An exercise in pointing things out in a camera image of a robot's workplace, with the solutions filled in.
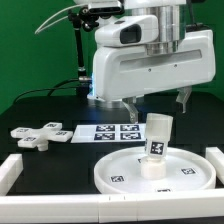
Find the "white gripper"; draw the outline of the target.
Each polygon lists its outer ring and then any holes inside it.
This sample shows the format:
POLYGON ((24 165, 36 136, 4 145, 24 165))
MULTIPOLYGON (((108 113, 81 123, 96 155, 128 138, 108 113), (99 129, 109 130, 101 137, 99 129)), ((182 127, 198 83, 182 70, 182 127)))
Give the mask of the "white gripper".
POLYGON ((123 99, 133 124, 138 122, 135 96, 179 88, 176 102, 185 113, 191 86, 211 81, 215 72, 210 30, 187 33, 175 53, 150 55, 144 45, 101 47, 93 60, 95 94, 106 101, 123 99))

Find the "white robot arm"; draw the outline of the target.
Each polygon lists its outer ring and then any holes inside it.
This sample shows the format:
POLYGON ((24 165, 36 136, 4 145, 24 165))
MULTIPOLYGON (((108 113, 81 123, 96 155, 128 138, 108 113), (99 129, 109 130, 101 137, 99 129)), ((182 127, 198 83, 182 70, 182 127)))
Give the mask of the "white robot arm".
POLYGON ((135 102, 146 94, 176 89, 184 105, 194 85, 215 76, 213 32, 196 24, 188 32, 187 0, 73 0, 83 20, 97 26, 93 57, 93 96, 121 100, 138 121, 135 102))

